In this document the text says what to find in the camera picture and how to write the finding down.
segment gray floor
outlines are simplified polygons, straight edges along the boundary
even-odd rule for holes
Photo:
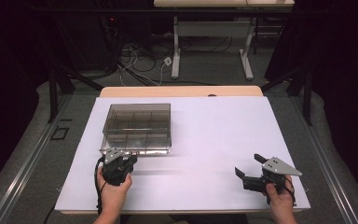
[[[266,80],[263,75],[277,38],[260,37],[257,54],[250,55],[255,76],[253,81],[244,78],[238,53],[243,43],[239,39],[233,39],[223,52],[192,51],[208,51],[223,40],[207,37],[183,39],[180,78],[171,80],[170,68],[164,67],[163,80],[170,83],[162,85],[197,85],[188,81],[215,85],[264,85]],[[214,50],[225,49],[229,42],[230,38]],[[171,42],[162,42],[155,46],[151,53],[161,59],[157,60],[154,68],[153,60],[141,57],[143,53],[137,50],[140,58],[135,68],[152,68],[151,71],[139,73],[159,80],[162,60],[166,55],[172,56],[172,51],[167,48],[171,45]],[[90,72],[87,75],[95,76],[98,73]],[[127,73],[120,80],[119,72],[95,81],[104,86],[142,85]],[[95,97],[99,94],[84,83],[75,80],[74,83],[75,94],[60,97],[61,114],[52,125],[47,124],[48,83],[39,87],[40,100],[34,119],[0,174],[0,223],[42,223],[55,204],[59,195],[57,189],[66,178]],[[270,99],[296,168],[304,173],[302,182],[309,189],[307,194],[311,209],[296,214],[297,220],[299,223],[358,223],[358,185],[332,144],[324,117],[323,100],[313,93],[313,126],[310,127],[300,115],[301,95],[288,97],[284,92],[287,85],[278,85],[265,94]],[[64,140],[50,139],[57,127],[68,129]],[[95,218],[94,215],[68,216],[53,211],[48,223],[91,223]],[[251,224],[272,223],[269,214],[249,214],[248,218]],[[165,216],[131,218],[131,223],[158,221],[172,222]]]

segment small black object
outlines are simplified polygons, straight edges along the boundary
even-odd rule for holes
[[[109,163],[103,163],[103,178],[110,184],[120,186],[126,179],[127,173],[133,171],[133,164],[138,161],[136,155],[130,155],[126,160],[119,156]]]
[[[264,157],[255,154],[255,160],[263,164],[263,174],[261,175],[261,177],[246,176],[244,172],[240,171],[237,167],[235,167],[235,174],[242,180],[243,188],[265,193],[267,195],[266,185],[268,183],[272,183],[279,194],[282,193],[284,189],[287,190],[292,195],[293,203],[295,205],[296,199],[294,193],[285,186],[285,175],[302,174],[298,170],[287,165],[278,158],[271,158],[267,160]],[[270,198],[267,195],[267,203],[269,204],[269,202]]]

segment desk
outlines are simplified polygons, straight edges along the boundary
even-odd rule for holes
[[[292,7],[293,0],[155,0],[155,7]],[[255,27],[249,21],[179,21],[173,18],[174,53],[172,61],[172,78],[179,78],[180,49],[179,36],[232,36],[244,37],[244,49],[240,57],[246,79],[253,80],[248,53]]]
[[[269,105],[257,87],[142,87],[104,89],[96,99],[57,201],[65,214],[96,213],[93,182],[103,125],[111,104],[170,103],[171,153],[138,157],[123,214],[241,213],[268,211],[266,198],[242,188],[234,167],[261,176],[258,153],[293,165]],[[160,91],[156,97],[153,91]],[[300,179],[295,210],[310,208]]]

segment white desk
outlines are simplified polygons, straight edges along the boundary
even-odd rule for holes
[[[155,0],[155,7],[292,7],[293,0]],[[179,36],[231,36],[245,39],[240,57],[246,79],[253,80],[248,53],[255,27],[252,21],[179,21],[174,17],[172,78],[179,78],[180,49]]]
[[[170,103],[172,148],[167,156],[139,157],[123,214],[267,211],[266,198],[245,190],[234,167],[261,176],[258,153],[293,165],[269,101],[263,96],[97,98],[57,201],[63,213],[96,213],[94,166],[111,104]],[[310,208],[300,179],[295,210]]]

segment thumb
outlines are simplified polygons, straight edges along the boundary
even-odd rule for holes
[[[272,202],[275,202],[276,200],[278,200],[278,192],[275,189],[275,186],[273,184],[267,184],[266,190],[267,190],[267,194]]]

